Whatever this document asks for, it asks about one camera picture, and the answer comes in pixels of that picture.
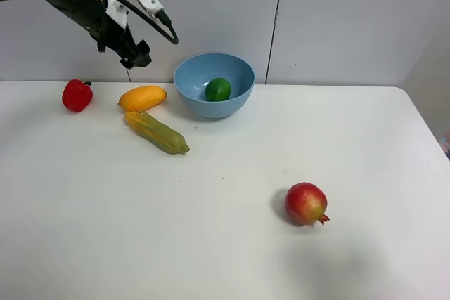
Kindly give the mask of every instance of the white table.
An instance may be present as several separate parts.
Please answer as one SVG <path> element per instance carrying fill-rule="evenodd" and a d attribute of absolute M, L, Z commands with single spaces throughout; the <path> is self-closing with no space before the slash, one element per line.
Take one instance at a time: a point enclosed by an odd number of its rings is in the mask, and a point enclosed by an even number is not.
<path fill-rule="evenodd" d="M 78 115 L 64 85 L 0 84 L 1 300 L 449 298 L 450 163 L 403 91 L 256 86 L 211 122 L 167 84 L 174 156 L 124 125 L 137 84 Z M 283 213 L 302 181 L 324 227 Z"/>

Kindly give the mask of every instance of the black cable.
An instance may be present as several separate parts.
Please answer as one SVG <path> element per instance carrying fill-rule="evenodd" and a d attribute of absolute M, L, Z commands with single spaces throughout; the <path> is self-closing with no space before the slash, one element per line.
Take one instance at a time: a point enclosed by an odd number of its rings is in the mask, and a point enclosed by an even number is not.
<path fill-rule="evenodd" d="M 130 10 L 135 12 L 135 14 L 137 14 L 137 16 L 141 17 L 141 19 L 143 19 L 146 23 L 151 25 L 164 38 L 166 38 L 167 40 L 169 40 L 170 42 L 172 42 L 175 45 L 178 44 L 178 42 L 179 42 L 178 36 L 176 35 L 174 28 L 172 27 L 172 21 L 170 19 L 168 21 L 166 21 L 166 22 L 168 22 L 168 25 L 164 24 L 163 21 L 161 21 L 161 23 L 163 25 L 167 26 L 167 28 L 169 29 L 169 31 L 172 34 L 172 37 L 170 35 L 168 35 L 168 33 L 166 33 L 166 31 L 164 31 L 156 22 L 153 22 L 145 13 L 143 13 L 141 10 L 139 10 L 137 7 L 135 7 L 135 5 L 133 5 L 129 1 L 127 1 L 127 0 L 117 0 L 117 1 L 124 4 L 127 8 L 129 8 Z M 164 10 L 158 11 L 155 14 L 155 17 L 157 17 L 158 19 L 160 19 L 160 17 L 162 17 L 163 19 L 165 19 L 165 17 L 169 18 L 168 15 L 164 12 Z"/>

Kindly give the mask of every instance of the yellow mango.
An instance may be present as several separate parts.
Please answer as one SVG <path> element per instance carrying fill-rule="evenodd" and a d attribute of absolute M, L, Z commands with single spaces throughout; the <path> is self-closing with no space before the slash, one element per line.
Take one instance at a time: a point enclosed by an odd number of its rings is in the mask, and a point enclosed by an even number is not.
<path fill-rule="evenodd" d="M 127 112 L 145 112 L 163 103 L 167 97 L 164 89 L 158 86 L 142 86 L 126 92 L 119 99 L 119 106 Z"/>

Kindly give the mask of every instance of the pomegranate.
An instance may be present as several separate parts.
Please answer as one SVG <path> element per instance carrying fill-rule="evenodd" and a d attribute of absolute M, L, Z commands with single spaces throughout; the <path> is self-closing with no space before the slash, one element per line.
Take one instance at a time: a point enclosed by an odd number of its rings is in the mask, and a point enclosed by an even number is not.
<path fill-rule="evenodd" d="M 329 221 L 324 214 L 327 204 L 325 194 L 311 183 L 295 184 L 285 198 L 289 215 L 302 225 L 312 225 L 317 221 L 324 225 Z"/>

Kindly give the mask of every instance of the lime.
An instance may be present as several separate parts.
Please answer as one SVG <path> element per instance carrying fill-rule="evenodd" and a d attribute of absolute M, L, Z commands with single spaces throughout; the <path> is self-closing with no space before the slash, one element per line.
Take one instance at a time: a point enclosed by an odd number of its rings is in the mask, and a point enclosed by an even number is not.
<path fill-rule="evenodd" d="M 231 95 L 231 85 L 225 79 L 214 79 L 207 85 L 205 95 L 208 101 L 226 101 Z"/>

